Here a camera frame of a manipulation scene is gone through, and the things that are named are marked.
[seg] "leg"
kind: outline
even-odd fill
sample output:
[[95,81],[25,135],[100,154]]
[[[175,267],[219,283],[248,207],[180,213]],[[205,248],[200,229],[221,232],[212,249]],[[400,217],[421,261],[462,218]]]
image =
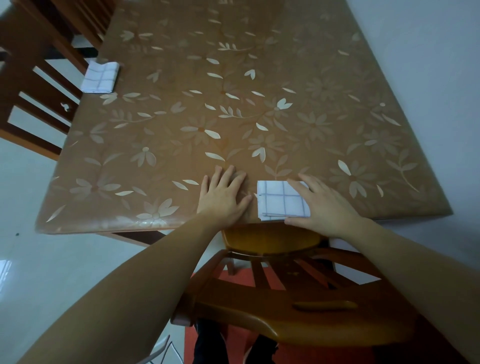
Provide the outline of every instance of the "leg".
[[276,341],[266,336],[259,335],[253,346],[247,352],[245,364],[275,364],[273,354],[278,349]]
[[218,323],[200,318],[195,329],[198,339],[193,364],[228,364],[227,347]]

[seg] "person's left hand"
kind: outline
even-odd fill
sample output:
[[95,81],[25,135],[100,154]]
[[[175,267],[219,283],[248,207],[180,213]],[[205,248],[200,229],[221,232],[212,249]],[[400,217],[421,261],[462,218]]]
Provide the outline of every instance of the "person's left hand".
[[202,181],[197,214],[204,215],[218,230],[232,226],[252,201],[252,195],[249,194],[237,205],[237,193],[247,174],[238,175],[229,184],[234,171],[235,167],[230,166],[222,176],[222,167],[216,166],[210,185],[208,176]]

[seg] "folded cloth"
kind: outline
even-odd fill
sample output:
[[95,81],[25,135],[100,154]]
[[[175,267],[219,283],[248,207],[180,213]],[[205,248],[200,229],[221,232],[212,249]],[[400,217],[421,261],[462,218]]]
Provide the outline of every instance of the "folded cloth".
[[287,181],[258,181],[258,218],[261,221],[307,218],[310,209],[305,200]]
[[120,65],[117,62],[99,64],[90,62],[84,81],[80,87],[87,94],[109,94],[117,79]]

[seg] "dining table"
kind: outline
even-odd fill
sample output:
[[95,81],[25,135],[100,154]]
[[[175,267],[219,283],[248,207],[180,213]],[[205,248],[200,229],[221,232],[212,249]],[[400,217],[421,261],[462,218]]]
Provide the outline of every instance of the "dining table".
[[40,233],[176,228],[216,165],[239,199],[306,173],[368,218],[452,213],[345,0],[120,0],[97,62],[114,91],[83,95]]

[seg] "white wall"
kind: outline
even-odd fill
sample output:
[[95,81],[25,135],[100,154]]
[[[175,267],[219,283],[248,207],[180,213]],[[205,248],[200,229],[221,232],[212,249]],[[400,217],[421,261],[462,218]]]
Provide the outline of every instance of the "white wall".
[[454,215],[388,224],[480,268],[480,1],[347,0]]

